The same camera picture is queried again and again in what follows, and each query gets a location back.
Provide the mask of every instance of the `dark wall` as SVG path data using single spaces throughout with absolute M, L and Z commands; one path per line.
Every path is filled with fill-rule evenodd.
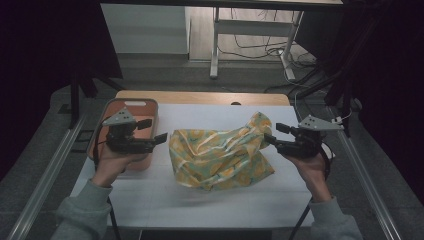
M 76 71 L 122 74 L 98 1 L 1 1 L 0 43 L 3 177 Z
M 424 203 L 424 4 L 394 0 L 359 57 L 359 117 Z

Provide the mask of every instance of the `wrist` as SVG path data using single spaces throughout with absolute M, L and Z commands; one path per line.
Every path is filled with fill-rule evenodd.
M 107 178 L 102 177 L 101 175 L 95 174 L 91 179 L 91 182 L 102 188 L 110 188 L 112 186 L 112 181 L 109 181 Z
M 332 199 L 330 190 L 325 181 L 310 182 L 306 184 L 306 187 L 311 192 L 312 200 L 315 203 L 327 202 Z

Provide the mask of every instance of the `crumpled fabric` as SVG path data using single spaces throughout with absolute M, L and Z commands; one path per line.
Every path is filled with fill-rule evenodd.
M 256 112 L 243 127 L 231 130 L 179 129 L 169 141 L 176 181 L 187 187 L 223 190 L 247 187 L 274 173 L 259 151 L 269 144 L 271 121 Z

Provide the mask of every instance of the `metal frame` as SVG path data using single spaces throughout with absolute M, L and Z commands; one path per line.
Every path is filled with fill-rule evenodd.
M 243 20 L 220 20 L 219 7 L 215 8 L 214 27 L 213 27 L 213 46 L 211 57 L 211 69 L 209 77 L 211 79 L 218 78 L 218 35 L 219 34 L 235 34 L 250 36 L 276 36 L 287 37 L 286 48 L 279 51 L 281 62 L 284 66 L 287 79 L 295 80 L 291 63 L 288 60 L 291 46 L 299 27 L 303 11 L 297 12 L 293 23 L 288 22 L 259 22 L 259 21 L 243 21 Z
M 87 113 L 87 108 L 85 108 L 83 114 L 75 123 L 74 128 L 68 129 L 65 133 L 65 136 L 52 156 L 49 165 L 41 176 L 41 179 L 25 205 L 25 208 L 22 210 L 21 215 L 7 237 L 8 240 L 25 239 L 28 235 L 32 224 L 40 212 L 40 209 L 71 150 L 72 144 L 77 138 L 78 133 L 87 118 Z
M 327 112 L 330 117 L 335 117 L 330 107 L 327 107 Z M 361 157 L 359 156 L 359 153 L 356 150 L 352 140 L 348 138 L 342 131 L 339 131 L 337 134 L 350 159 L 350 162 L 352 163 L 352 167 L 358 176 L 359 182 L 364 189 L 365 195 L 367 196 L 371 207 L 375 210 L 375 214 L 378 221 L 380 222 L 384 234 L 386 235 L 386 238 L 389 240 L 401 240 L 402 237 L 399 233 L 399 230 L 397 229 L 397 226 L 392 216 L 390 215 L 386 204 L 378 193 L 377 187 L 374 185 L 374 182 L 371 179 L 371 176 L 368 173 Z

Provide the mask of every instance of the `white table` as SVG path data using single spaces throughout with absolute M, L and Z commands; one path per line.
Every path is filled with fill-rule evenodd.
M 290 106 L 227 106 L 159 104 L 157 134 L 175 129 L 232 130 L 244 126 L 260 111 L 273 123 L 273 135 L 293 140 L 275 130 L 275 123 L 297 126 Z M 275 173 L 259 183 L 222 191 L 192 189 L 179 185 L 173 175 L 168 142 L 156 146 L 150 167 L 126 171 L 113 184 L 110 195 L 118 225 L 140 229 L 275 229 L 294 226 L 310 193 L 296 168 L 273 146 L 261 152 Z M 94 173 L 87 159 L 71 195 L 77 194 Z M 310 226 L 308 215 L 303 226 Z

